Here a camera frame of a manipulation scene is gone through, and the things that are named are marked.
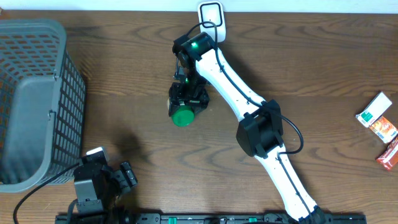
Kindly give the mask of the small orange box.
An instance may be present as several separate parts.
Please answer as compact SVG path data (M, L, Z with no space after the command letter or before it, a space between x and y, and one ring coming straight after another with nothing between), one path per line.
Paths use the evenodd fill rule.
M384 144L389 144L397 136L397 128L383 116L378 118L369 128Z

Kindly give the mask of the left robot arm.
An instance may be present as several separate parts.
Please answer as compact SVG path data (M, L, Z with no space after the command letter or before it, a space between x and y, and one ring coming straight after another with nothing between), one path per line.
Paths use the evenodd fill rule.
M117 199L130 192L137 179L129 162L118 170L99 162L88 162L74 171L76 200L68 208L67 223L133 223L129 211L116 206Z

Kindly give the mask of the red chocolate bar wrapper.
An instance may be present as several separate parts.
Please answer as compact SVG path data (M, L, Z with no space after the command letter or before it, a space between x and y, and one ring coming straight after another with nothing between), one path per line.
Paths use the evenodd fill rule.
M393 169L397 164L397 138L388 145L387 150L376 159L376 162L388 171Z

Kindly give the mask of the green lid jar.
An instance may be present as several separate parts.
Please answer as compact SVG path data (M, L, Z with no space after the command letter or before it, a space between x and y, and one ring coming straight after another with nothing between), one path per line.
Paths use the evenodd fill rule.
M174 125L178 127L188 126L195 119L195 114L191 106L185 104L174 105L169 98L167 100L169 109L169 117L171 117Z

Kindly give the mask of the white and green carton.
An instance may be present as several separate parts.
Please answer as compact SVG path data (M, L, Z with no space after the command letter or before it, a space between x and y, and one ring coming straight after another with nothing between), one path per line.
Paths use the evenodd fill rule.
M392 101L381 91L362 112L356 115L356 119L365 128L369 128L391 105Z

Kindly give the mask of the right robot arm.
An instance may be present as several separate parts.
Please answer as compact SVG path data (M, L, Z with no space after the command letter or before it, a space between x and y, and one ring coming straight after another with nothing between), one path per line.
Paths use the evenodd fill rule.
M239 124L236 139L242 150L257 159L277 188L287 214L298 223L325 223L325 214L305 190L292 167L282 135L282 123L292 122L275 100L253 92L229 66L216 39L202 32L174 40L175 82L169 90L169 116L176 126L188 126L207 108L210 83L233 110Z

